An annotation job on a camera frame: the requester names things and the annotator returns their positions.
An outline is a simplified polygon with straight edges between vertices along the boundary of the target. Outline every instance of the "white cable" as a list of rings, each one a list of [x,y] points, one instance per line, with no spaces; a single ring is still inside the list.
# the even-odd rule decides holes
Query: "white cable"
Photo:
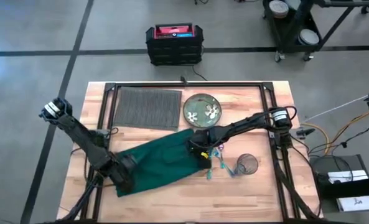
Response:
[[[313,117],[311,117],[311,118],[307,118],[307,119],[305,119],[304,121],[302,121],[302,123],[308,122],[308,121],[310,121],[311,119],[314,119],[314,118],[316,118],[316,117],[318,117],[318,116],[321,116],[321,115],[323,115],[323,114],[329,113],[329,112],[334,111],[334,110],[336,110],[336,109],[339,109],[339,108],[341,108],[341,107],[347,106],[347,105],[349,105],[350,103],[354,103],[354,102],[356,102],[356,101],[358,101],[358,100],[363,100],[363,99],[365,99],[365,98],[367,98],[367,97],[368,97],[368,95],[365,95],[365,96],[363,96],[363,97],[357,98],[357,99],[355,99],[355,100],[352,100],[352,101],[350,101],[350,102],[347,102],[347,103],[342,104],[342,105],[340,105],[340,106],[337,106],[337,107],[335,107],[335,108],[329,109],[329,110],[327,110],[327,111],[324,111],[324,112],[322,112],[322,113],[319,113],[319,114],[317,114],[317,115],[314,115],[314,116],[313,116]]]

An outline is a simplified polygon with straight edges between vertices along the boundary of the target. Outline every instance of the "flower decoration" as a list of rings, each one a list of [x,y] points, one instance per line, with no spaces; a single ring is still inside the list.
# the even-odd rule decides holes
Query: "flower decoration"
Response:
[[[207,105],[207,110],[205,111],[205,114],[210,118],[213,119],[216,117],[217,114],[219,114],[219,109],[217,108],[217,105]]]
[[[198,120],[197,115],[198,115],[198,113],[188,112],[187,113],[187,118],[189,119],[189,121],[194,122],[194,121]]]

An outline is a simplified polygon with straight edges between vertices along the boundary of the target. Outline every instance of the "concrete floor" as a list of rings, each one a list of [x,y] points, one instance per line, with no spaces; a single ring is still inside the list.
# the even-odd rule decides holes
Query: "concrete floor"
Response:
[[[0,0],[0,51],[72,50],[86,1]],[[343,9],[314,7],[322,32]],[[329,46],[369,45],[369,14],[354,10],[328,41]],[[261,19],[261,2],[239,4],[210,0],[95,0],[81,49],[145,49],[144,32],[154,24],[193,22],[204,29],[205,47],[273,47],[269,26]],[[290,55],[277,64],[274,53],[203,55],[195,68],[209,80],[289,80],[300,119],[341,105],[369,92],[369,51],[319,52],[304,63]],[[69,56],[0,57],[0,223],[18,223],[42,149],[47,124],[41,108],[57,96]],[[78,56],[66,99],[78,116],[89,81],[199,80],[190,67],[154,67],[147,55]],[[359,101],[312,120],[330,136],[364,113]],[[348,138],[369,126],[369,118],[352,126]],[[320,134],[307,139],[323,143]],[[72,142],[54,136],[31,223],[54,220]],[[369,133],[338,149],[337,155],[361,154],[369,171]],[[369,212],[325,214],[331,220],[369,223]]]

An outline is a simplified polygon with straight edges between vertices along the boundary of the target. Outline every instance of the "green cloth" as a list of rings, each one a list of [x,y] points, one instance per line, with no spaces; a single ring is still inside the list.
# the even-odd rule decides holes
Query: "green cloth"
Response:
[[[200,171],[195,156],[186,147],[193,134],[192,129],[187,129],[120,152],[120,156],[134,156],[137,166],[132,172],[133,190],[127,194],[116,188],[118,196],[155,189]]]

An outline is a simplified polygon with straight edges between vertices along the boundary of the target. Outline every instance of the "ribbed rubber mat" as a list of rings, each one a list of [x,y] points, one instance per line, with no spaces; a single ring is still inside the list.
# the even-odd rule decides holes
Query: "ribbed rubber mat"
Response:
[[[177,130],[181,97],[181,91],[122,87],[114,125]]]

